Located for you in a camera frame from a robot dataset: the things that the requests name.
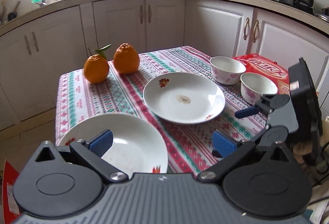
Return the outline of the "orange with leaf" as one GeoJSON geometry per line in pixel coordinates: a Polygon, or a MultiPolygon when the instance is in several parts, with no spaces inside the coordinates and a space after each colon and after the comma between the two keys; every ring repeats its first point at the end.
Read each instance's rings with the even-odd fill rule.
{"type": "Polygon", "coordinates": [[[110,49],[112,44],[104,46],[101,49],[95,49],[94,54],[90,51],[90,48],[87,47],[90,56],[84,63],[84,77],[91,84],[102,83],[106,80],[109,73],[109,64],[105,51],[110,49]]]}

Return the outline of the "patterned tablecloth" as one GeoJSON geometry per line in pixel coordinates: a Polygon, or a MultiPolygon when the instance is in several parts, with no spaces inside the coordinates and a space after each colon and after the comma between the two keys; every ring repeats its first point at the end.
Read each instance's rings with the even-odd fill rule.
{"type": "Polygon", "coordinates": [[[154,77],[169,72],[189,72],[211,77],[210,57],[190,46],[164,49],[139,56],[137,73],[121,76],[113,66],[107,80],[92,85],[82,70],[62,75],[57,92],[55,141],[79,122],[98,114],[124,112],[149,121],[162,135],[168,150],[168,167],[173,173],[198,174],[216,163],[211,136],[216,130],[236,140],[250,139],[262,130],[265,117],[237,119],[234,113],[247,107],[240,85],[223,86],[224,111],[215,119],[198,125],[177,125],[158,118],[143,102],[143,89],[154,77]]]}

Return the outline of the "white plate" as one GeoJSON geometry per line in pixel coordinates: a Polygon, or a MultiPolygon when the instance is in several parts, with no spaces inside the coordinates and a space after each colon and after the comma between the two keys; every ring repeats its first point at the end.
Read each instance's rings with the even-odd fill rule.
{"type": "Polygon", "coordinates": [[[207,77],[173,72],[157,76],[143,89],[143,100],[158,117],[176,124],[200,124],[225,108],[225,96],[207,77]]]}

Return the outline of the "white plate edge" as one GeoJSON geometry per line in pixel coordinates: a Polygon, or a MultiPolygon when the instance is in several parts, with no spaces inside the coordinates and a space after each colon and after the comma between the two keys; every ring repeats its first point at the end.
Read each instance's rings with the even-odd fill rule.
{"type": "Polygon", "coordinates": [[[146,120],[123,113],[90,117],[73,127],[59,142],[89,140],[105,129],[113,133],[113,145],[102,159],[131,177],[133,173],[167,173],[168,152],[160,132],[146,120]]]}

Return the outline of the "bumpy orange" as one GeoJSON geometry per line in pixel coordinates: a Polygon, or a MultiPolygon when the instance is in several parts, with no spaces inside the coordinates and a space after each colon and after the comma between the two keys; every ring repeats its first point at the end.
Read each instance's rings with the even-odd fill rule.
{"type": "Polygon", "coordinates": [[[115,51],[113,65],[119,74],[133,74],[138,71],[139,64],[139,54],[129,43],[121,44],[115,51]]]}

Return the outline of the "red gift box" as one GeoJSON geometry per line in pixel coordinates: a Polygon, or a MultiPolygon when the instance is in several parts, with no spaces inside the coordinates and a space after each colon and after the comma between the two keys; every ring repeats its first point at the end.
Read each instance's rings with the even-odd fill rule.
{"type": "Polygon", "coordinates": [[[272,80],[279,94],[289,94],[289,74],[288,71],[259,54],[251,53],[243,56],[234,57],[246,67],[246,72],[260,74],[272,80]]]}

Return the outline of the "white kitchen cabinets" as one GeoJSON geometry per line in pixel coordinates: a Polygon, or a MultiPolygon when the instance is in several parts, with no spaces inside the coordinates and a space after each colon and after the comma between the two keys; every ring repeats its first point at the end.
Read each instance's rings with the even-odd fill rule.
{"type": "Polygon", "coordinates": [[[55,106],[59,77],[88,48],[142,52],[183,45],[209,56],[258,53],[289,67],[305,58],[328,110],[328,24],[266,0],[63,0],[1,28],[1,128],[55,106]]]}

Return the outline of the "white bowl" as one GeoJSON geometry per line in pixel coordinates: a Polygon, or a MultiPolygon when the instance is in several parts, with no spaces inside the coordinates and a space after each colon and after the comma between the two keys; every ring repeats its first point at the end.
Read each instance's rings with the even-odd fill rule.
{"type": "Polygon", "coordinates": [[[217,56],[210,58],[212,78],[223,85],[235,85],[246,67],[233,58],[217,56]]]}
{"type": "Polygon", "coordinates": [[[275,95],[278,93],[276,84],[257,73],[245,72],[240,76],[241,95],[249,104],[255,104],[261,95],[275,95]]]}

